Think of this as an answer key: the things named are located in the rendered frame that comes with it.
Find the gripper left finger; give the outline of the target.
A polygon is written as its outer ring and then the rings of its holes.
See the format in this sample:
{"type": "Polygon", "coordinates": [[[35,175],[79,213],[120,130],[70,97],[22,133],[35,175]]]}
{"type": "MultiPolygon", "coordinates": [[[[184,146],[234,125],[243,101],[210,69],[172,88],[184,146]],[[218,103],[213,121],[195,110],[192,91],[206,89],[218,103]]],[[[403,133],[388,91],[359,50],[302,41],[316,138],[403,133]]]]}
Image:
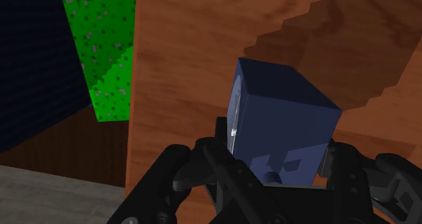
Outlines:
{"type": "Polygon", "coordinates": [[[193,149],[164,149],[106,224],[180,224],[176,212],[193,187],[213,185],[216,216],[209,224],[284,224],[283,211],[246,164],[225,146],[225,117],[213,137],[193,149]]]}

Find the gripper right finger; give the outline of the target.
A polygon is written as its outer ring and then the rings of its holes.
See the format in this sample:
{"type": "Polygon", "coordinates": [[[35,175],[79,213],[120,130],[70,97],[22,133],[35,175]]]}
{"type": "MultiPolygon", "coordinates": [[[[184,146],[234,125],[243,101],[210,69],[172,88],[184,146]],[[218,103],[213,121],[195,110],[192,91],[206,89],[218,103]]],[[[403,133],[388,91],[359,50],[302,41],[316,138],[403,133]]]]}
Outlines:
{"type": "Polygon", "coordinates": [[[331,140],[318,168],[333,194],[333,224],[422,224],[422,169],[393,153],[374,159],[331,140]]]}

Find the blue box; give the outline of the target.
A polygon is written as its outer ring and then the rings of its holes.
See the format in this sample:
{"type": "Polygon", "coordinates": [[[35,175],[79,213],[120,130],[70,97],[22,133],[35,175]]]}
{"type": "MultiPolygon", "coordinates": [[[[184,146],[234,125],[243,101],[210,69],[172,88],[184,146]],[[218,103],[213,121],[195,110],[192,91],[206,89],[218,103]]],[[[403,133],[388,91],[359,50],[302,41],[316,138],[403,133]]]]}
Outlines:
{"type": "Polygon", "coordinates": [[[311,185],[341,114],[291,66],[240,58],[227,148],[264,184],[311,185]]]}

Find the green speckled robot stand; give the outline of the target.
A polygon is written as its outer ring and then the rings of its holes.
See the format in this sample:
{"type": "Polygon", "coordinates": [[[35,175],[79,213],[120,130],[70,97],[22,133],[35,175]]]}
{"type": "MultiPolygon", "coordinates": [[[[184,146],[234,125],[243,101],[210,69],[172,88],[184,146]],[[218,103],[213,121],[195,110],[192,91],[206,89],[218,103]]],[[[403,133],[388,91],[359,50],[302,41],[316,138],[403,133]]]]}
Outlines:
{"type": "Polygon", "coordinates": [[[97,120],[128,120],[136,0],[63,3],[97,120]]]}

